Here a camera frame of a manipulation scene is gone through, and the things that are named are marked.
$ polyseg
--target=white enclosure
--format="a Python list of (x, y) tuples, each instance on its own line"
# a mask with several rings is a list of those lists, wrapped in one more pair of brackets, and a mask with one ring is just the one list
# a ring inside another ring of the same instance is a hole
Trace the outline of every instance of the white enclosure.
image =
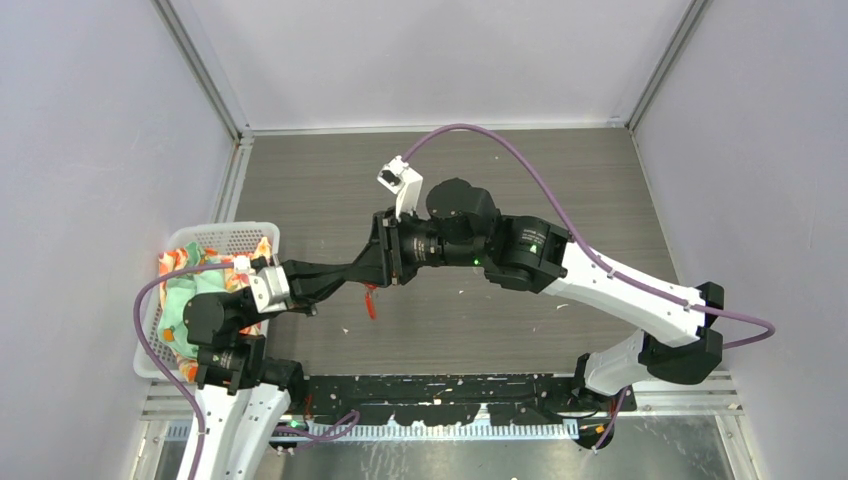
[(3, 2), (0, 65), (0, 476), (127, 478), (133, 298), (232, 140), (147, 0)]
[(845, 478), (847, 15), (714, 2), (636, 132), (681, 280), (777, 326), (726, 355), (767, 478)]
[(689, 0), (177, 3), (276, 130), (623, 124)]

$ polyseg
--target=plastic laundry basket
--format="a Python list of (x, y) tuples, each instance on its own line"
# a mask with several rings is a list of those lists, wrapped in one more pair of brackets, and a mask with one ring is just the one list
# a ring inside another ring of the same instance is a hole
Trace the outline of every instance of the plastic laundry basket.
[[(171, 236), (165, 250), (175, 250), (191, 242), (197, 242), (201, 247), (215, 249), (221, 255), (253, 253), (262, 237), (268, 237), (268, 241), (271, 242), (271, 251), (277, 253), (280, 246), (280, 230), (273, 223), (267, 222), (214, 223), (183, 228)], [(153, 289), (150, 292), (147, 312), (144, 314), (144, 334), (150, 346), (153, 347), (153, 351), (171, 369), (171, 373), (182, 379), (183, 376), (177, 368), (177, 360), (170, 347), (159, 341), (159, 336), (156, 334), (156, 326), (159, 325), (161, 314), (159, 294), (156, 289)], [(259, 328), (264, 334), (268, 328), (268, 322), (262, 322)], [(133, 368), (140, 377), (165, 380), (165, 375), (156, 368), (141, 347), (141, 343), (135, 350)]]

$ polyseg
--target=purple cable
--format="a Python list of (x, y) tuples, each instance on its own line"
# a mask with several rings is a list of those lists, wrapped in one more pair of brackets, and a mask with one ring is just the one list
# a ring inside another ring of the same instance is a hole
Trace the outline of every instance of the purple cable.
[[(539, 188), (542, 189), (542, 192), (545, 194), (545, 197), (547, 197), (551, 206), (554, 207), (554, 210), (557, 212), (557, 215), (559, 216), (560, 220), (562, 220), (562, 223), (565, 224), (565, 227), (568, 229), (568, 231), (574, 237), (574, 243), (576, 243), (580, 247), (580, 249), (583, 250), (583, 252), (593, 262), (595, 262), (595, 264), (600, 266), (604, 270), (604, 272), (610, 273), (610, 271), (612, 271), (612, 267), (607, 265), (606, 262), (604, 262), (592, 250), (592, 247), (590, 247), (589, 244), (586, 242), (586, 240), (583, 239), (583, 236), (580, 235), (580, 232), (577, 230), (577, 227), (574, 225), (574, 223), (571, 221), (571, 219), (565, 213), (565, 210), (562, 208), (562, 205), (560, 205), (559, 201), (557, 201), (556, 196), (554, 195), (553, 191), (551, 191), (551, 189), (548, 187), (548, 185), (542, 179), (542, 176), (539, 174), (539, 172), (536, 171), (535, 168), (533, 168), (533, 165), (531, 165), (530, 162), (526, 158), (524, 158), (524, 155), (522, 155), (521, 152), (519, 152), (517, 148), (515, 148), (511, 143), (509, 143), (509, 141), (507, 141), (505, 138), (498, 135), (497, 133), (495, 133), (491, 130), (485, 129), (483, 127), (479, 127), (477, 125), (470, 125), (470, 124), (466, 124), (466, 123), (455, 123), (453, 125), (445, 125), (444, 127), (437, 128), (437, 129), (433, 130), (432, 132), (430, 132), (430, 133), (424, 135), (423, 137), (419, 138), (418, 141), (415, 142), (411, 147), (409, 147), (409, 149), (406, 151), (406, 153), (403, 154), (403, 157), (402, 157), (403, 161), (409, 162), (409, 160), (412, 158), (412, 156), (415, 154), (415, 152), (417, 152), (427, 142), (429, 142), (433, 138), (435, 138), (435, 137), (437, 137), (437, 136), (439, 136), (443, 133), (450, 132), (450, 131), (453, 131), (453, 130), (468, 130), (468, 131), (471, 131), (471, 132), (479, 133), (481, 135), (484, 135), (486, 137), (491, 138), (492, 140), (498, 142), (502, 147), (507, 149), (507, 151), (509, 151), (509, 153), (511, 153), (512, 156), (515, 157), (515, 159), (518, 160), (521, 163), (522, 166), (524, 166), (524, 169), (527, 170), (527, 172), (530, 174), (530, 176), (533, 177), (533, 180), (535, 180), (536, 183), (539, 185)], [(672, 295), (668, 292), (659, 290), (659, 289), (654, 288), (650, 285), (646, 285), (646, 284), (644, 284), (644, 283), (642, 283), (642, 282), (640, 282), (636, 279), (630, 278), (627, 275), (622, 274), (621, 272), (613, 272), (613, 276), (615, 278), (621, 280), (622, 282), (632, 286), (632, 287), (636, 287), (639, 290), (650, 293), (652, 295), (656, 295), (657, 297), (668, 300), (669, 302), (672, 302), (676, 305), (680, 305), (681, 307), (686, 307), (687, 305), (689, 305), (689, 302), (686, 301), (683, 298), (674, 296), (674, 295)], [(748, 338), (743, 338), (743, 339), (740, 339), (740, 340), (734, 340), (732, 342), (725, 343), (724, 346), (723, 346), (723, 348), (725, 350), (728, 349), (728, 348), (741, 347), (742, 345), (748, 345), (748, 344), (751, 344), (751, 343), (754, 343), (754, 342), (759, 342), (761, 340), (765, 340), (765, 339), (771, 337), (772, 335), (774, 335), (774, 332), (775, 332), (774, 325), (772, 325), (771, 322), (757, 318), (757, 317), (754, 317), (754, 316), (751, 316), (751, 315), (746, 315), (744, 313), (737, 313), (737, 312), (729, 312), (727, 310), (721, 310), (721, 309), (718, 309), (718, 308), (707, 307), (707, 306), (702, 306), (702, 305), (692, 305), (691, 308), (696, 310), (696, 311), (706, 313), (706, 314), (709, 314), (709, 315), (716, 315), (716, 316), (720, 316), (720, 317), (730, 318), (732, 320), (738, 320), (740, 322), (749, 323), (749, 324), (752, 324), (752, 325), (757, 325), (757, 326), (760, 326), (760, 327), (763, 327), (763, 328), (766, 329), (766, 331), (763, 332), (763, 333), (753, 335), (753, 336), (748, 337)], [(609, 433), (609, 431), (612, 430), (612, 427), (615, 424), (615, 420), (618, 417), (618, 411), (621, 408), (622, 401), (624, 400), (624, 393), (623, 393), (624, 391), (626, 391), (626, 389), (623, 390), (622, 394), (619, 396), (619, 401), (616, 404), (616, 409), (613, 412), (612, 416), (610, 417), (609, 426), (604, 431), (603, 435), (601, 435), (601, 439), (598, 440), (598, 443), (595, 444), (595, 448), (597, 448), (598, 446), (601, 445), (601, 443), (606, 439), (606, 436)]]
[[(345, 435), (350, 433), (351, 430), (353, 430), (353, 427), (355, 427), (357, 424), (359, 424), (359, 417), (360, 417), (360, 415), (359, 415), (358, 411), (351, 410), (350, 413), (348, 413), (347, 415), (342, 417), (341, 420), (339, 420), (338, 422), (333, 424), (332, 427), (327, 429), (327, 431), (324, 432), (323, 435), (313, 435), (309, 432), (304, 432), (303, 430), (298, 430), (296, 428), (291, 428), (291, 427), (277, 427), (277, 428), (274, 429), (274, 431), (275, 432), (282, 432), (282, 433), (291, 433), (291, 434), (297, 435), (299, 437), (304, 437), (304, 438), (310, 439), (311, 442), (305, 443), (303, 445), (299, 445), (297, 447), (297, 450), (303, 450), (303, 449), (306, 449), (306, 448), (314, 447), (315, 445), (317, 445), (318, 443), (321, 443), (321, 442), (330, 442), (332, 440), (337, 440), (339, 438), (344, 437)], [(350, 422), (350, 425), (348, 425), (346, 429), (342, 430), (339, 433), (332, 433), (332, 434), (330, 433), (333, 430), (341, 427), (342, 425), (345, 424), (345, 422), (347, 422), (348, 420), (351, 420), (351, 419), (353, 419), (353, 420)]]
[[(205, 432), (206, 431), (206, 417), (203, 415), (203, 411), (200, 409), (200, 405), (198, 405), (197, 400), (194, 399), (194, 395), (188, 391), (188, 389), (183, 385), (183, 382), (179, 381), (174, 374), (168, 370), (168, 367), (165, 363), (156, 356), (156, 352), (153, 351), (153, 347), (150, 346), (150, 342), (147, 341), (147, 336), (144, 334), (144, 327), (141, 324), (141, 302), (144, 300), (144, 296), (149, 292), (153, 287), (159, 285), (162, 282), (168, 281), (174, 277), (179, 277), (181, 275), (187, 275), (190, 273), (199, 273), (207, 270), (221, 270), (224, 268), (232, 268), (232, 263), (211, 263), (206, 265), (198, 265), (196, 267), (185, 267), (182, 270), (174, 270), (173, 272), (166, 273), (161, 277), (151, 280), (147, 285), (141, 287), (141, 291), (138, 292), (138, 295), (135, 297), (135, 303), (133, 303), (133, 324), (135, 325), (135, 334), (138, 336), (138, 341), (141, 343), (141, 348), (147, 352), (147, 356), (153, 361), (153, 364), (156, 365), (156, 368), (165, 375), (165, 378), (170, 380), (171, 383), (177, 387), (177, 390), (183, 394), (183, 396), (188, 400), (189, 405), (191, 405), (191, 409), (194, 410), (194, 415), (197, 417), (197, 431)], [(191, 469), (188, 473), (189, 480), (193, 480), (194, 476), (197, 474), (197, 467), (200, 464), (200, 455), (203, 453), (203, 435), (197, 436), (197, 447), (194, 450), (194, 458), (191, 461)]]

